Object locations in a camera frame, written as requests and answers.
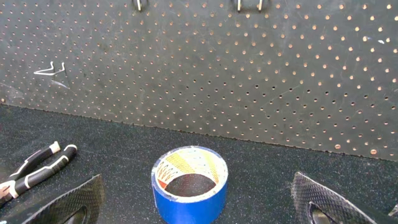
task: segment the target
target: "pliers handle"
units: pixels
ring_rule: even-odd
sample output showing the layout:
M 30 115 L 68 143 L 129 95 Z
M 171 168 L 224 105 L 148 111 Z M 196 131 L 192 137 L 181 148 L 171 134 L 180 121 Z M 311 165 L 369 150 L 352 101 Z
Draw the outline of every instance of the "pliers handle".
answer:
M 9 178 L 0 184 L 0 208 L 3 203 L 11 198 L 17 198 L 26 190 L 37 185 L 41 181 L 49 178 L 64 168 L 68 162 L 73 159 L 76 154 L 77 147 L 75 145 L 68 145 L 60 154 L 58 159 L 52 164 L 43 166 L 42 168 L 33 172 L 33 170 L 45 159 L 57 153 L 60 146 L 55 141 L 51 146 L 41 149 L 33 153 L 27 158 L 23 165 L 21 165 Z

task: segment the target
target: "roll of tape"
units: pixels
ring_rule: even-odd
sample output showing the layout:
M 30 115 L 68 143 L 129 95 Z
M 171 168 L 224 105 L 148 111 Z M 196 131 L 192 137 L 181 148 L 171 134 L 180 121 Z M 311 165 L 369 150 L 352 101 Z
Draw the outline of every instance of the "roll of tape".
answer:
M 224 208 L 228 168 L 211 149 L 173 149 L 156 161 L 151 179 L 155 205 L 167 223 L 210 223 Z

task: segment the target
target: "black table surface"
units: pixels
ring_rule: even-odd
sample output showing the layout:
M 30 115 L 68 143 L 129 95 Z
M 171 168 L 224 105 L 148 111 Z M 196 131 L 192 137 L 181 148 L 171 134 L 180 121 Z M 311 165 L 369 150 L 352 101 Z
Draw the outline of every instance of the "black table surface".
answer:
M 98 223 L 162 223 L 154 205 L 150 171 L 161 155 L 189 145 L 215 150 L 228 165 L 227 201 L 215 223 L 297 223 L 290 195 L 297 171 L 382 213 L 398 202 L 396 162 L 4 105 L 0 105 L 0 182 L 33 152 L 54 141 L 61 147 L 77 145 L 76 158 L 7 203 L 0 217 L 102 174 L 106 203 Z

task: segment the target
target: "blue tape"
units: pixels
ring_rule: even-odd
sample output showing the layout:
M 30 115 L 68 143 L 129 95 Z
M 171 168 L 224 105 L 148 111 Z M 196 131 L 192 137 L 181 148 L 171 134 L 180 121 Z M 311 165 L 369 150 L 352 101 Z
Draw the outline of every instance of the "blue tape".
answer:
M 171 155 L 173 152 L 184 150 L 195 150 L 194 153 L 198 153 L 198 151 L 201 150 L 210 152 L 215 156 L 214 158 L 218 158 L 215 159 L 215 164 L 219 168 L 218 170 L 221 170 L 221 172 L 224 171 L 224 174 L 220 176 L 220 186 L 217 186 L 216 184 L 216 187 L 211 189 L 206 194 L 199 195 L 198 200 L 193 200 L 191 197 L 179 197 L 172 195 L 166 192 L 164 190 L 165 187 L 162 188 L 162 186 L 158 183 L 159 179 L 157 175 L 159 176 L 159 174 L 157 173 L 157 170 L 160 169 L 158 167 L 159 164 L 161 164 L 162 161 L 165 161 L 165 158 Z M 211 223 L 218 217 L 224 208 L 227 178 L 228 169 L 226 167 L 225 161 L 219 154 L 211 149 L 198 146 L 187 146 L 177 148 L 166 153 L 155 163 L 151 175 L 155 205 L 160 213 L 160 216 L 167 223 Z

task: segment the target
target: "perforated board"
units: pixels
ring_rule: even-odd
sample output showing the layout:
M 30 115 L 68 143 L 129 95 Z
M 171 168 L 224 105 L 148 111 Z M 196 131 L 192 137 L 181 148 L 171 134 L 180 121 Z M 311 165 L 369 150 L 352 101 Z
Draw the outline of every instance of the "perforated board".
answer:
M 398 4 L 4 1 L 0 98 L 123 123 L 398 160 Z M 55 76 L 37 70 L 66 71 Z

